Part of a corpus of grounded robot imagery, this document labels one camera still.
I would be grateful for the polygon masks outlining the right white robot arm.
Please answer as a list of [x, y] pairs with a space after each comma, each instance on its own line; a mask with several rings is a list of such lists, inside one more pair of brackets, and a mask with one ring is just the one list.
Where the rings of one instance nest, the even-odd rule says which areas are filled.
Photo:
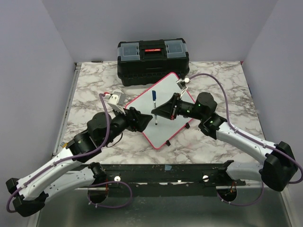
[[215, 140], [226, 142], [257, 160], [262, 168], [251, 167], [248, 175], [252, 180], [262, 181], [269, 188], [281, 192], [297, 171], [302, 167], [295, 161], [290, 146], [285, 142], [275, 144], [252, 136], [233, 126], [227, 119], [219, 116], [217, 103], [210, 93], [202, 92], [195, 103], [185, 102], [179, 93], [174, 93], [169, 101], [155, 107], [152, 114], [169, 120], [177, 116], [200, 121], [199, 129]]

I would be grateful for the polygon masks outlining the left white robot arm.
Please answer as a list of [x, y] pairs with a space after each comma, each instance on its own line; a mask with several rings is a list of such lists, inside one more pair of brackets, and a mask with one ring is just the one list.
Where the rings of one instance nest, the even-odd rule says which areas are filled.
[[40, 211], [53, 196], [83, 186], [101, 186], [107, 174], [100, 164], [91, 163], [75, 175], [67, 172], [81, 166], [101, 153], [103, 147], [122, 134], [124, 130], [143, 132], [153, 119], [135, 108], [125, 109], [123, 113], [100, 112], [87, 122], [87, 129], [67, 143], [53, 159], [24, 178], [10, 178], [6, 186], [11, 194], [7, 205], [9, 213], [17, 212], [28, 217]]

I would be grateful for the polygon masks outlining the blue whiteboard marker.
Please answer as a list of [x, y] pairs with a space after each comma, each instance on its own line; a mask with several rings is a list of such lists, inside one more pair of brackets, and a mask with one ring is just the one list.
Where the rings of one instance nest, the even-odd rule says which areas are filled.
[[[152, 91], [152, 99], [153, 99], [153, 108], [155, 109], [157, 106], [156, 106], [156, 91], [153, 90]], [[157, 115], [155, 114], [154, 115], [154, 120], [155, 120], [155, 125], [158, 125], [158, 120], [157, 120]]]

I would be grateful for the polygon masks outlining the pink framed whiteboard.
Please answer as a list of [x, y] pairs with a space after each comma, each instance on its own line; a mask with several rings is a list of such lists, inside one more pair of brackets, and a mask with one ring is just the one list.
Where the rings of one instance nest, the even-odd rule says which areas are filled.
[[[174, 93], [181, 92], [181, 89], [177, 85], [178, 79], [179, 77], [177, 74], [171, 72], [126, 104], [125, 107], [127, 109], [134, 107], [143, 114], [151, 114], [151, 111], [154, 108], [152, 91], [156, 91], [155, 104], [156, 106], [160, 106], [167, 102]], [[158, 124], [155, 124], [154, 119], [151, 120], [146, 129], [143, 131], [143, 135], [154, 149], [160, 149], [168, 140], [178, 134], [183, 128], [185, 128], [186, 124], [191, 121], [191, 118], [183, 118], [182, 116], [178, 116], [173, 121], [158, 116]]]

